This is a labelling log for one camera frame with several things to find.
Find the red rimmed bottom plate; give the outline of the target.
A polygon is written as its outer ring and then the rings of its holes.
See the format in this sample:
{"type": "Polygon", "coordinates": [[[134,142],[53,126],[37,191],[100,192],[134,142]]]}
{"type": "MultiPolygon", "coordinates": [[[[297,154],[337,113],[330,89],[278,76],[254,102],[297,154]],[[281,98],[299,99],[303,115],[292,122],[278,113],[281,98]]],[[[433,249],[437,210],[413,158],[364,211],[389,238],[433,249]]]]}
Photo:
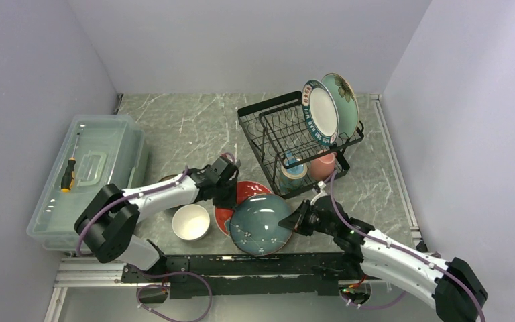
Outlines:
{"type": "MultiPolygon", "coordinates": [[[[263,184],[260,184],[255,181],[239,181],[237,183],[235,206],[240,205],[244,200],[246,200],[249,197],[262,194],[272,194],[272,191],[263,184]]],[[[224,235],[229,236],[229,222],[234,213],[234,210],[214,207],[213,213],[219,230],[224,235]]]]}

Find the dark teal plate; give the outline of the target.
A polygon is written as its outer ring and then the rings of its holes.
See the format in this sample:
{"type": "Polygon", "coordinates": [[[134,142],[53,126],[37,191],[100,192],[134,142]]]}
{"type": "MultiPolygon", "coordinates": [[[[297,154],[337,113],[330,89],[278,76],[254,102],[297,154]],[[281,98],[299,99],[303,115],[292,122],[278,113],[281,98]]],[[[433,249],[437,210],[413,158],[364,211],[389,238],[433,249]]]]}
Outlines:
{"type": "Polygon", "coordinates": [[[267,256],[282,249],[292,230],[278,225],[291,214],[290,205],[275,194],[248,197],[237,206],[229,221],[235,246],[253,256],[267,256]]]}

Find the white bowl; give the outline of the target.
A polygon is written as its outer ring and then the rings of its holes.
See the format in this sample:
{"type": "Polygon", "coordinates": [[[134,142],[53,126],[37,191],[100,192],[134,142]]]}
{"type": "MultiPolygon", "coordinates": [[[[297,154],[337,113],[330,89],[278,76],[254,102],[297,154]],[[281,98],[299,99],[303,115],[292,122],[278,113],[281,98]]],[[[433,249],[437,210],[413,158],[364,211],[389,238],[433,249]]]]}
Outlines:
{"type": "Polygon", "coordinates": [[[172,230],[181,240],[193,242],[203,238],[210,227],[208,211],[200,205],[185,205],[172,218],[172,230]]]}

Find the blue mug orange inside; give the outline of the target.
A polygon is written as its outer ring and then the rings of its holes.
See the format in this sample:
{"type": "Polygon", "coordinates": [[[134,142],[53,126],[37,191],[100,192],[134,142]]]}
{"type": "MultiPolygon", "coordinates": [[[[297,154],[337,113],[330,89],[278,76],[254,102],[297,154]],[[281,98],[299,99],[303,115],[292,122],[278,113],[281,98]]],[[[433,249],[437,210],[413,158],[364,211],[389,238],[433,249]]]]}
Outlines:
{"type": "Polygon", "coordinates": [[[302,188],[308,173],[307,164],[300,164],[301,159],[291,151],[285,151],[281,166],[280,191],[289,193],[302,188]]]}

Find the pink mug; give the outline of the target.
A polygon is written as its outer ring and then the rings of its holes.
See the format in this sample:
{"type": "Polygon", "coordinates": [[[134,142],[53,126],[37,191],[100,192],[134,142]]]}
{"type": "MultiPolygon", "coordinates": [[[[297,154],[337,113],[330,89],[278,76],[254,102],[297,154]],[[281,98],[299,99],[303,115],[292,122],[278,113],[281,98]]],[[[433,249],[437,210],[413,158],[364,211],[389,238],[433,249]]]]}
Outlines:
{"type": "Polygon", "coordinates": [[[335,170],[336,153],[319,156],[310,162],[309,175],[316,181],[326,180],[335,170]]]}

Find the black wire dish rack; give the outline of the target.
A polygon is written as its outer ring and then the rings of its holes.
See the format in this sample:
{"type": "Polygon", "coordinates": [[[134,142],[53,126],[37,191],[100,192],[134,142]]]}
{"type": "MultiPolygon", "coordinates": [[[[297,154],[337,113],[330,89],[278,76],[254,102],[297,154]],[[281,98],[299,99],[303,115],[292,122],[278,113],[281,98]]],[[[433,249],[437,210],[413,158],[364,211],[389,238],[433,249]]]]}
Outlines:
{"type": "Polygon", "coordinates": [[[336,178],[345,176],[350,169],[344,153],[346,149],[364,138],[364,124],[352,136],[341,134],[329,146],[317,142],[305,125],[301,92],[294,91],[237,110],[238,122],[249,141],[260,168],[272,191],[289,199],[312,190],[316,181],[305,174],[298,179],[299,185],[289,187],[287,176],[290,168],[301,164],[309,165],[326,150],[336,157],[336,178]]]}

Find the white plate teal lettered rim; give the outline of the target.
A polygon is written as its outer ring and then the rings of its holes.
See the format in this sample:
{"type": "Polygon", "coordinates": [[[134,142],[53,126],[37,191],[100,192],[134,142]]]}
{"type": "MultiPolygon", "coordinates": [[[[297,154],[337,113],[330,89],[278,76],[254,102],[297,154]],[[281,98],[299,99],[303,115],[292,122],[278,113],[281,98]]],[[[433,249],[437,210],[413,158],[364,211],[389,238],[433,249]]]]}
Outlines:
{"type": "Polygon", "coordinates": [[[322,146],[333,145],[339,134],[339,114],[328,88],[319,80],[308,80],[301,96],[305,126],[322,146]]]}

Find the light blue flower plate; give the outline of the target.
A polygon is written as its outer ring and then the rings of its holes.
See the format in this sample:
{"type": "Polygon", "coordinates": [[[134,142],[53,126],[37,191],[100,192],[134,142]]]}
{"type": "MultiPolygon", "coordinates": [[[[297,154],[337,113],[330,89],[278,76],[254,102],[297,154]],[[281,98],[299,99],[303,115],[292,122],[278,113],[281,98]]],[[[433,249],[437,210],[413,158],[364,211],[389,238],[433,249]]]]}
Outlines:
{"type": "Polygon", "coordinates": [[[326,74],[321,82],[329,90],[338,111],[339,134],[353,137],[359,123],[359,111],[352,86],[341,75],[326,74]]]}

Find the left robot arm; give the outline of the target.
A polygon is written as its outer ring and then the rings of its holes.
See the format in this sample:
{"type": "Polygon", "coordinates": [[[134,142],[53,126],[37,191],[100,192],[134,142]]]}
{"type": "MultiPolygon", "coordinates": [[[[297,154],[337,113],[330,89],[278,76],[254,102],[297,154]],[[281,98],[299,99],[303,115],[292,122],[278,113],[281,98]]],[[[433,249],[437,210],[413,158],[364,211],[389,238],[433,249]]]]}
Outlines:
{"type": "Polygon", "coordinates": [[[234,208],[240,161],[226,152],[203,168],[186,167],[169,180],[134,189],[115,184],[102,187],[74,223],[78,235],[76,253],[82,247],[100,263],[114,260],[139,270],[150,282],[166,272],[167,257],[152,241],[134,234],[138,223],[171,208],[212,201],[220,208],[234,208]]]}

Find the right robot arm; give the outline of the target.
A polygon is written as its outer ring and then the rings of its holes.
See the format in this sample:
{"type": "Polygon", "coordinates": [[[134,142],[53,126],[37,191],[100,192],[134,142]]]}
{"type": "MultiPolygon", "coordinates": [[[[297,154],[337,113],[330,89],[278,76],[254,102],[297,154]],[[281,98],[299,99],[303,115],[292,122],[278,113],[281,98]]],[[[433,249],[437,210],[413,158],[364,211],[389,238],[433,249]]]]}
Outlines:
{"type": "Polygon", "coordinates": [[[435,310],[441,321],[485,321],[488,292],[463,259],[437,258],[386,236],[373,225],[349,217],[330,196],[305,200],[278,225],[297,234],[332,237],[343,250],[343,271],[363,274],[401,288],[435,310]]]}

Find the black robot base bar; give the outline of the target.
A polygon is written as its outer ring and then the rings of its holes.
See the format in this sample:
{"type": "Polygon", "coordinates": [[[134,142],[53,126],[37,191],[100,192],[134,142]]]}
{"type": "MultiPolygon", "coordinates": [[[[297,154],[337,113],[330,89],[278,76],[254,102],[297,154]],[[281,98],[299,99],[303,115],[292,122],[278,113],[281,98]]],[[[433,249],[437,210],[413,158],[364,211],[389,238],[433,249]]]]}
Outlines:
{"type": "Polygon", "coordinates": [[[260,295],[314,293],[336,296],[340,288],[359,282],[365,274],[359,264],[341,252],[273,254],[169,255],[161,270],[141,273],[124,265],[124,284],[164,283],[171,299],[189,299],[212,293],[260,295]]]}

